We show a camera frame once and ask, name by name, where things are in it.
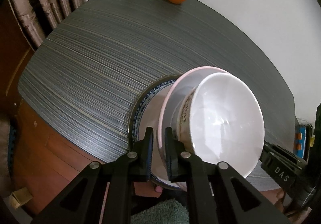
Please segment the person right hand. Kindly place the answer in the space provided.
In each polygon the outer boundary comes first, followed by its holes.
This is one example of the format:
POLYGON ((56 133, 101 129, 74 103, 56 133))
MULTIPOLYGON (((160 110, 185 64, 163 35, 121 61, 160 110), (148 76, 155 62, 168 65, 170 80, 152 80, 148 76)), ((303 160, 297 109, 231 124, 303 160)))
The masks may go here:
POLYGON ((278 210, 284 212, 284 198, 286 196, 285 191, 282 188, 272 190, 272 203, 278 210))

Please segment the person left hand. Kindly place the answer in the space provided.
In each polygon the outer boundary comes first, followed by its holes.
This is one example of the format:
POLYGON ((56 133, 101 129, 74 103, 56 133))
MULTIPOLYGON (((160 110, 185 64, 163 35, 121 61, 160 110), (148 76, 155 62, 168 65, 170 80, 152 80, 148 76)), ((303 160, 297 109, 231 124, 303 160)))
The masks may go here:
POLYGON ((162 193, 163 188, 161 186, 159 186, 157 183, 155 183, 154 181, 152 181, 153 187, 154 187, 154 191, 156 193, 162 193))

